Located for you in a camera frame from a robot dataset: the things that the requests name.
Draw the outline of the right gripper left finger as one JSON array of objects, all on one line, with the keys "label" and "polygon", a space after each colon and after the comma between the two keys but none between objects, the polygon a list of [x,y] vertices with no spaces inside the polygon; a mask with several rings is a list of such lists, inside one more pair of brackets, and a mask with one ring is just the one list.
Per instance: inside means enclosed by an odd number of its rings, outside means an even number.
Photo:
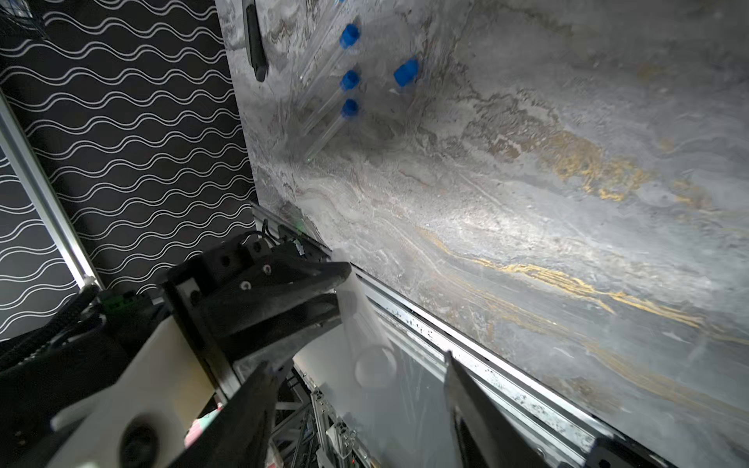
[{"label": "right gripper left finger", "polygon": [[279,379],[261,363],[173,467],[263,467],[275,419]]}]

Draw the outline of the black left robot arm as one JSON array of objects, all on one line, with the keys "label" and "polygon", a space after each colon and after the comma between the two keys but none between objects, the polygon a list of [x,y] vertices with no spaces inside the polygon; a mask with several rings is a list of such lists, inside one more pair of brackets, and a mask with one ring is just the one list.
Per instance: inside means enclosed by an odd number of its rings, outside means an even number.
[{"label": "black left robot arm", "polygon": [[294,356],[339,325],[351,271],[254,231],[172,267],[161,303],[84,288],[2,352],[2,465],[264,466]]}]

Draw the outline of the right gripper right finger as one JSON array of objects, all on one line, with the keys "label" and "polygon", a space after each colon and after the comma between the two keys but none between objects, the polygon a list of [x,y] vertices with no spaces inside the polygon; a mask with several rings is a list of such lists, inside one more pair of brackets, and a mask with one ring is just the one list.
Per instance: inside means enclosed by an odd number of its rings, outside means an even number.
[{"label": "right gripper right finger", "polygon": [[445,353],[444,395],[462,467],[544,467],[544,459],[514,428],[468,370]]}]

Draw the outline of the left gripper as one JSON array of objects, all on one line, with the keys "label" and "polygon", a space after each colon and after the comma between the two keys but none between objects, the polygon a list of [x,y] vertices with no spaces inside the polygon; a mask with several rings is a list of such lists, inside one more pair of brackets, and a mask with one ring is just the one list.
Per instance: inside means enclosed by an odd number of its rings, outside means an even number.
[{"label": "left gripper", "polygon": [[177,323],[220,396],[261,365],[289,366],[341,323],[335,295],[351,274],[286,230],[251,230],[173,267],[163,285]]}]

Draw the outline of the blue stopper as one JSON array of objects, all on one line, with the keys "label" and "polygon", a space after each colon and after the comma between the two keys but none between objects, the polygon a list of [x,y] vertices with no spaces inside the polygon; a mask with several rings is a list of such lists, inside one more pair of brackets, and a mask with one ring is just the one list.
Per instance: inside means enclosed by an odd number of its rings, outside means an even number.
[{"label": "blue stopper", "polygon": [[341,81],[339,81],[339,89],[345,93],[352,91],[359,86],[360,80],[360,75],[356,70],[348,70],[347,73],[341,77]]},{"label": "blue stopper", "polygon": [[344,119],[352,119],[359,114],[359,105],[356,99],[347,99],[341,107],[341,117]]},{"label": "blue stopper", "polygon": [[415,83],[421,73],[421,64],[417,58],[409,58],[393,72],[396,85],[403,89]]},{"label": "blue stopper", "polygon": [[355,23],[349,23],[345,26],[341,35],[339,35],[339,46],[343,50],[347,50],[353,47],[360,39],[361,31],[358,25]]}]

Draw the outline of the clear test tube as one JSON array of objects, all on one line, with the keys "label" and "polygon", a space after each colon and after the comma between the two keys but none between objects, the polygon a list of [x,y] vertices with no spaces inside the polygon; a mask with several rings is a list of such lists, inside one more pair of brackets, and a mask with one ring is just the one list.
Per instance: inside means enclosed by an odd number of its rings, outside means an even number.
[{"label": "clear test tube", "polygon": [[316,106],[310,115],[302,122],[302,135],[306,136],[310,131],[336,106],[343,103],[345,99],[354,91],[343,92],[339,85],[335,91],[331,92],[325,99],[322,99],[321,105]]},{"label": "clear test tube", "polygon": [[330,142],[330,140],[352,119],[344,119],[341,117],[341,112],[339,111],[339,116],[332,121],[332,123],[326,128],[326,130],[320,134],[313,142],[310,144],[309,148],[306,150],[306,153],[304,153],[304,157],[302,157],[302,160],[304,160],[304,163],[310,163],[312,162],[317,154]]},{"label": "clear test tube", "polygon": [[394,347],[355,273],[337,287],[337,302],[356,382],[366,389],[390,386],[398,372]]},{"label": "clear test tube", "polygon": [[308,48],[302,55],[302,60],[296,72],[296,83],[300,85],[311,83],[314,77],[318,76],[324,70],[333,67],[344,53],[354,48],[360,42],[361,36],[353,47],[343,50],[339,46],[339,35],[341,35],[341,31],[344,28],[345,25],[342,25],[338,30],[328,27],[325,30],[316,32]]}]

